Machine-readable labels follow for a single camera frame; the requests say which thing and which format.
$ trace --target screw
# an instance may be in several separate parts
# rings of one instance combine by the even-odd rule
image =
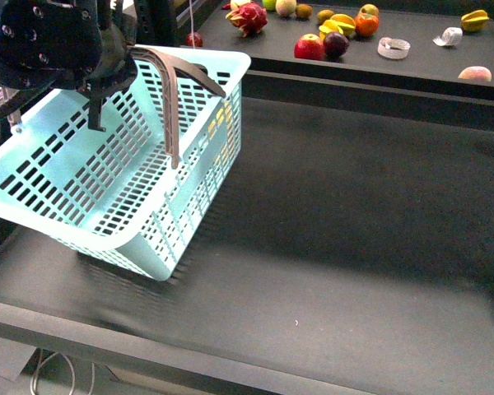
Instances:
[[[31,86],[31,81],[29,78],[20,77],[20,83],[26,88],[29,88]]]
[[[39,7],[33,7],[33,13],[37,18],[44,18],[44,12]]]
[[[43,63],[43,64],[48,64],[49,62],[49,59],[46,55],[44,55],[43,53],[39,53],[39,60]]]
[[[11,38],[15,36],[15,32],[8,25],[2,25],[2,33],[3,35],[6,35],[7,37],[11,37]]]
[[[29,40],[29,41],[35,41],[36,40],[36,31],[34,31],[33,29],[29,29],[26,31],[26,38]]]

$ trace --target light blue basket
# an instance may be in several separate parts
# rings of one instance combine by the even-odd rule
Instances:
[[[161,78],[145,62],[87,127],[88,103],[52,91],[0,147],[0,217],[157,280],[170,277],[240,150],[243,53],[154,47],[203,65],[226,92],[178,78],[179,156],[164,153]]]

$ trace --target table surface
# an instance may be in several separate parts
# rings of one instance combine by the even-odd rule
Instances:
[[[243,120],[175,278],[19,229],[0,303],[240,362],[245,380],[494,394],[494,133],[252,99]]]
[[[304,34],[319,34],[316,13],[325,8],[329,7],[314,5],[309,21],[298,21],[294,16],[281,18],[276,12],[268,12],[268,24],[261,34],[247,38],[225,19],[227,11],[218,8],[198,32],[203,36],[206,48],[245,52],[255,58],[294,61],[295,42]],[[333,6],[332,9],[350,16],[358,13],[358,8]],[[340,59],[322,64],[442,81],[458,81],[464,68],[484,66],[492,71],[492,81],[488,85],[494,86],[494,22],[488,22],[478,33],[465,34],[457,47],[443,48],[434,44],[432,40],[448,27],[460,27],[460,17],[382,10],[380,28],[371,38],[352,36],[348,51]],[[377,45],[381,37],[408,41],[411,45],[408,56],[401,61],[379,56]]]

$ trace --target kiwi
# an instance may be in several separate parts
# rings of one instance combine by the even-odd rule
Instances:
[[[335,15],[335,12],[333,12],[332,10],[322,10],[321,12],[316,14],[316,19],[319,25],[322,25],[333,15]]]
[[[313,13],[313,8],[307,4],[299,4],[296,6],[295,14],[298,19],[310,19]]]

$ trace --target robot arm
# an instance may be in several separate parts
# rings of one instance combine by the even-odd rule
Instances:
[[[0,0],[0,86],[18,90],[0,118],[53,87],[88,97],[89,126],[100,129],[102,99],[137,75],[136,32],[120,1],[112,11],[110,0]]]

